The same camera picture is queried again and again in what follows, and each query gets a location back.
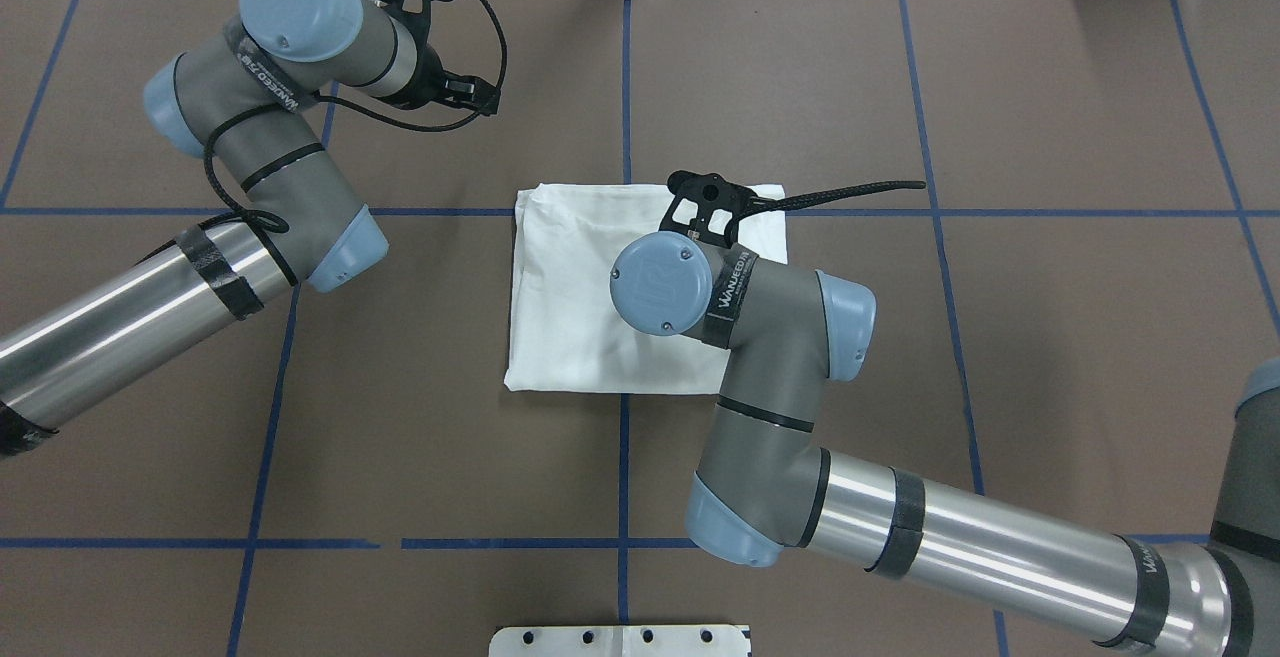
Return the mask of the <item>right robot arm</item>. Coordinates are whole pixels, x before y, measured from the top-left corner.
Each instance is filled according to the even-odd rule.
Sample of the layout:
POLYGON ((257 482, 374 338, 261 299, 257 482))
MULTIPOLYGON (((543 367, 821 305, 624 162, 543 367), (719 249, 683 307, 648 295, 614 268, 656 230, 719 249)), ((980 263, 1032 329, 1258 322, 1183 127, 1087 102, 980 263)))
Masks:
POLYGON ((1078 631, 1125 656, 1277 653, 1277 361, 1248 378, 1204 544, 1097 531, 819 447, 820 392, 859 374, 864 286, 659 231, 621 251, 632 328, 727 350, 685 526, 705 552, 845 558, 1078 631))

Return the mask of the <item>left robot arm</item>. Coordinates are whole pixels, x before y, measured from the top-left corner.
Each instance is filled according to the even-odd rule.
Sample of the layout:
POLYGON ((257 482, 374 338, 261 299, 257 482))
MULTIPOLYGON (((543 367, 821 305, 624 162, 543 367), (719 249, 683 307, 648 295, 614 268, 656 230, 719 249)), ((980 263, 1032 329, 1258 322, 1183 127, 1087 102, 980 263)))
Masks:
POLYGON ((3 457, 300 286, 334 291, 389 242, 310 126, 328 104, 439 134, 494 115, 509 47, 489 0, 237 0, 143 88, 218 209, 3 337, 3 457))

